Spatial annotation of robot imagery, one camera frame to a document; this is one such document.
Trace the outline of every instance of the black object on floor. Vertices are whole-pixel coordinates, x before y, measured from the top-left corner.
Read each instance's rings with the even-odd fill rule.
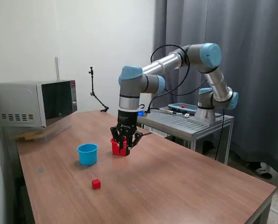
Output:
[[[204,141],[202,145],[202,154],[206,155],[209,150],[215,148],[214,144],[211,141]]]

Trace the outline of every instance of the red cup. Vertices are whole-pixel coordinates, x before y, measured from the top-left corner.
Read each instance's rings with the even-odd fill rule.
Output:
[[[120,150],[119,153],[119,144],[112,138],[112,153],[113,155],[120,155],[120,156],[126,156],[126,139],[124,140],[124,147]]]

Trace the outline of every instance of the wooden table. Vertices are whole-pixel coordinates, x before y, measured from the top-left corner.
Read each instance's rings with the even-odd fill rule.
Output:
[[[276,187],[155,134],[127,157],[111,153],[104,112],[72,115],[47,143],[18,143],[36,224],[266,223]],[[98,145],[97,164],[78,162],[77,146]],[[91,181],[100,179],[101,189]]]

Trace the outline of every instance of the black cable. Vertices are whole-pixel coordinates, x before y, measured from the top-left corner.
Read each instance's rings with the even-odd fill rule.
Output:
[[[224,127],[224,116],[225,116],[225,110],[223,109],[222,128],[221,128],[220,138],[219,138],[219,142],[218,142],[218,146],[217,146],[217,151],[215,153],[215,160],[217,160],[219,146],[220,146],[220,142],[221,142],[221,138],[222,138],[222,132],[223,132],[223,127]]]
[[[206,80],[204,80],[203,83],[201,83],[200,86],[198,86],[196,89],[194,89],[194,90],[191,91],[191,92],[187,92],[187,93],[183,93],[183,94],[175,94],[175,93],[172,93],[172,92],[171,92],[170,94],[172,94],[172,95],[174,95],[174,96],[185,96],[185,95],[189,95],[189,94],[195,92],[196,90],[200,89],[200,88],[203,86],[203,84],[205,84],[205,82],[206,82]]]
[[[161,48],[163,48],[163,47],[167,47],[167,46],[177,47],[178,49],[181,49],[181,50],[184,52],[186,61],[188,62],[188,69],[187,69],[187,72],[186,72],[186,74],[185,74],[183,80],[182,80],[176,87],[174,87],[173,89],[169,90],[168,92],[164,92],[164,93],[162,93],[162,94],[160,94],[160,95],[158,95],[158,96],[154,96],[154,97],[152,98],[152,100],[150,101],[150,103],[149,103],[149,105],[148,105],[147,112],[150,112],[150,106],[151,106],[152,102],[153,102],[156,98],[161,97],[161,96],[164,96],[164,95],[166,95],[166,94],[168,94],[168,93],[171,93],[172,91],[176,90],[176,89],[185,81],[185,79],[187,78],[188,73],[189,73],[189,71],[190,71],[190,60],[189,60],[189,56],[187,55],[186,51],[185,51],[182,47],[180,47],[180,46],[178,46],[178,45],[175,45],[175,44],[165,44],[165,45],[162,45],[162,46],[158,47],[156,50],[154,50],[154,52],[152,53],[152,55],[151,55],[151,57],[150,57],[151,63],[153,62],[153,55],[154,55],[154,53],[157,52],[157,50],[159,50],[159,49],[161,49]]]

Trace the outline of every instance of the metal cart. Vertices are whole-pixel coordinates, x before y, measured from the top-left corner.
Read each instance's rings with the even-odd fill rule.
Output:
[[[194,116],[184,117],[184,115],[152,110],[146,117],[138,117],[138,123],[188,141],[190,145],[185,146],[202,153],[202,141],[200,139],[222,128],[222,115],[218,113],[215,115],[216,121],[208,124],[195,120]],[[217,160],[225,164],[228,162],[233,122],[234,117],[224,116],[223,132]]]

